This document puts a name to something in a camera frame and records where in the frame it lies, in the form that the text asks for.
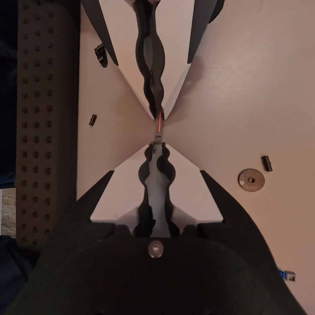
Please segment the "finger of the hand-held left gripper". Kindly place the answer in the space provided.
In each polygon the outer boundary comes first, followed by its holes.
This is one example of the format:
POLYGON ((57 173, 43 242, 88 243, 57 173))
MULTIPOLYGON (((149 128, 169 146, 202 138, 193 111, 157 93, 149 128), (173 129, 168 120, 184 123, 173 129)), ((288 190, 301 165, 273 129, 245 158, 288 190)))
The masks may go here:
POLYGON ((195 1, 162 0, 149 1, 153 5, 155 30, 164 51, 164 69, 161 75, 163 118, 170 115, 190 64, 188 51, 191 38, 192 18, 195 1))
POLYGON ((145 60, 152 4, 148 1, 101 0, 100 8, 118 67, 152 119, 156 119, 152 73, 145 60))

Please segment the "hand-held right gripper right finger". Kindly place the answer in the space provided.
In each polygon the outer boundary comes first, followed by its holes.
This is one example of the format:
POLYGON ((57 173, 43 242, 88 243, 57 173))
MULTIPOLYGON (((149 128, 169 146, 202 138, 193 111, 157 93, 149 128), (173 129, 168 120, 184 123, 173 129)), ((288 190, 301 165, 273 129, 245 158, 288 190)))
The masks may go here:
POLYGON ((163 144, 163 174, 168 179, 165 217, 171 237, 188 225, 223 221, 200 169, 168 144, 163 144))

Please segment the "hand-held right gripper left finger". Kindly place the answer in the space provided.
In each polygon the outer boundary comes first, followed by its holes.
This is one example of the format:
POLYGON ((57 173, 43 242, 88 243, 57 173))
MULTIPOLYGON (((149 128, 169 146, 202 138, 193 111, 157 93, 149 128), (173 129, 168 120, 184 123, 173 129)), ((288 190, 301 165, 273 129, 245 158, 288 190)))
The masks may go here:
POLYGON ((148 187, 153 144, 145 145, 115 168, 90 220, 126 225, 136 237, 150 237, 155 225, 148 187))

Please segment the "grey orange-striped lego plate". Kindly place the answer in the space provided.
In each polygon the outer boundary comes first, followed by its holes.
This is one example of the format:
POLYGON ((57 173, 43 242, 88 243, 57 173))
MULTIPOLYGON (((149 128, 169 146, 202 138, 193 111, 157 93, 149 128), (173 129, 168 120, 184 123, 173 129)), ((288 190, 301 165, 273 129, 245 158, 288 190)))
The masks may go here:
POLYGON ((163 113, 163 108, 160 105, 159 108, 156 109, 155 137, 163 136, 163 121, 164 121, 164 113, 163 113))

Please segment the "dark round lego disc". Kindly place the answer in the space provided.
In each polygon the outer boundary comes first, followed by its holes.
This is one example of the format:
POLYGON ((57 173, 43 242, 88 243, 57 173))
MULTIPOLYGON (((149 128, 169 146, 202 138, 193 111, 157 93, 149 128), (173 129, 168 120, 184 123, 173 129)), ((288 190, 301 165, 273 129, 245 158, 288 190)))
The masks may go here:
POLYGON ((262 172, 253 168, 248 168, 238 175, 238 183, 245 191, 256 192, 264 187, 265 177, 262 172))

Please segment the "black perforated seat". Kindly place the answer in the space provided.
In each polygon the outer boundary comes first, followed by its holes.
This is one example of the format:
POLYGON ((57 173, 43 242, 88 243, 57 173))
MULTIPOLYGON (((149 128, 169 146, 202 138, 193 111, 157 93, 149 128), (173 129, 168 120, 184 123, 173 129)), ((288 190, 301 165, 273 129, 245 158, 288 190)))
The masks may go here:
POLYGON ((35 250, 76 200, 80 7, 18 1, 16 239, 35 250))

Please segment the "shiny black lego bracket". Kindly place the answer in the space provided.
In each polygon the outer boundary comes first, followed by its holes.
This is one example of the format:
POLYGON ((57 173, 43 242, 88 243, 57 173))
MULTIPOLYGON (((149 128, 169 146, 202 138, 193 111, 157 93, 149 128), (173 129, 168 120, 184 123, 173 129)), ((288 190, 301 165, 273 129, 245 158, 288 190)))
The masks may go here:
POLYGON ((98 45, 95 49, 94 52, 96 54, 96 57, 99 61, 99 63, 102 65, 103 68, 107 68, 108 66, 108 58, 107 58, 107 53, 104 45, 101 43, 98 45))

